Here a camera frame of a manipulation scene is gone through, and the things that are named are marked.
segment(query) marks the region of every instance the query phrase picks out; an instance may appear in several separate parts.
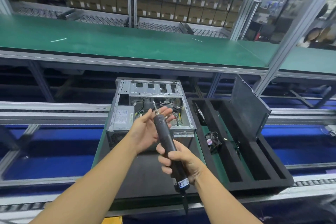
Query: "sticker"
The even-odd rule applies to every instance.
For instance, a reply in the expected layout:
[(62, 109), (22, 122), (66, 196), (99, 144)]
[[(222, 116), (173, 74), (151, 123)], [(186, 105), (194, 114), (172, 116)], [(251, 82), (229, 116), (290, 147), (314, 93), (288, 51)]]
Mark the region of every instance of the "sticker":
[(126, 123), (127, 114), (128, 114), (127, 110), (118, 110), (115, 115), (114, 123), (118, 123), (118, 124)]
[(185, 178), (184, 180), (178, 182), (178, 186), (181, 188), (184, 188), (185, 186), (187, 186), (189, 184), (189, 179)]

